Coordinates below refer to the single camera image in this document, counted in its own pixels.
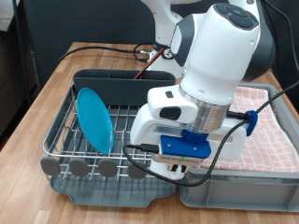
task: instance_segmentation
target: blue plate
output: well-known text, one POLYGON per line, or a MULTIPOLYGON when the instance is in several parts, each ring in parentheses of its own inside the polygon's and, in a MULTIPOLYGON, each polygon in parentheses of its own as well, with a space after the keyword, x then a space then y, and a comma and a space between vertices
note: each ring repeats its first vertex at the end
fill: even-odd
POLYGON ((114 146, 112 120, 98 94, 88 88, 82 89, 77 97, 77 113, 87 140, 99 152, 109 153, 114 146))

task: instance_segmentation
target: wooden table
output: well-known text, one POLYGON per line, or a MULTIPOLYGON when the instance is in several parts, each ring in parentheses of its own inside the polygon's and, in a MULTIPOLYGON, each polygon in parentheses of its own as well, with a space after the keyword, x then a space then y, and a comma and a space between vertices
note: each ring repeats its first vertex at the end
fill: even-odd
MULTIPOLYGON (((100 45, 74 43, 71 49, 100 45)), ((130 45, 107 45, 132 49, 130 45)), ((140 69, 132 54, 89 49, 65 58, 0 153, 0 223, 299 223, 298 214, 189 208, 178 191, 154 200, 148 208, 79 206, 57 194, 43 174, 43 140, 52 124, 73 75, 84 68, 140 69)), ((273 75, 261 82, 275 81, 273 75)))

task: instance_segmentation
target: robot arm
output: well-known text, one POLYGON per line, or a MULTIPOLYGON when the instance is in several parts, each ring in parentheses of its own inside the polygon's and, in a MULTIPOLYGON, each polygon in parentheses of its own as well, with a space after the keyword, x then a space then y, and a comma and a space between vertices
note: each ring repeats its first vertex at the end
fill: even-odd
POLYGON ((179 14, 171 11, 171 5, 190 4, 201 0, 141 0, 148 6, 155 19, 155 41, 161 46, 169 46, 176 25, 181 21, 179 14))
MULTIPOLYGON (((131 130, 133 145, 159 146, 159 154, 151 156, 151 171, 181 179, 186 167, 214 157, 222 138, 240 122, 227 119, 226 113, 249 66, 259 31, 254 15, 224 4, 178 23, 170 49, 186 69, 185 77, 180 85, 151 89, 131 130)), ((235 130, 220 159, 236 160, 246 136, 246 127, 235 130)))
POLYGON ((244 10, 252 13, 258 21, 260 20, 256 0, 228 0, 228 2, 237 7, 242 7, 244 10))

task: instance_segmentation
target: blue bracket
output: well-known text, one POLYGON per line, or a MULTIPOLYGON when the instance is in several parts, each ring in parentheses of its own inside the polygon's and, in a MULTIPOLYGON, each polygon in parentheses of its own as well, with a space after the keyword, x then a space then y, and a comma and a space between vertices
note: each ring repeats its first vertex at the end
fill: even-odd
POLYGON ((245 113, 246 116, 249 118, 249 127, 247 128, 247 136, 251 136, 255 126, 258 122, 259 116, 258 113, 254 110, 250 110, 245 113))
POLYGON ((205 159, 211 154, 208 134, 184 131, 183 137, 161 135, 164 155, 205 159))

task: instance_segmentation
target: pink cloth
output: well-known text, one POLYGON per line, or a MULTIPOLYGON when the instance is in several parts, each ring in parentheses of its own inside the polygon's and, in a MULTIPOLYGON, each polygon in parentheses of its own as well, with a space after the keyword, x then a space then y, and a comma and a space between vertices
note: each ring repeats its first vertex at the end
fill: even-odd
MULTIPOLYGON (((243 113, 257 110, 267 100, 265 90, 238 87, 230 110, 243 113)), ((212 161, 206 159, 198 168, 208 168, 212 161)), ((259 114, 258 124, 247 138, 241 156, 235 161, 217 161, 215 169, 299 173, 299 157, 268 105, 259 114)))

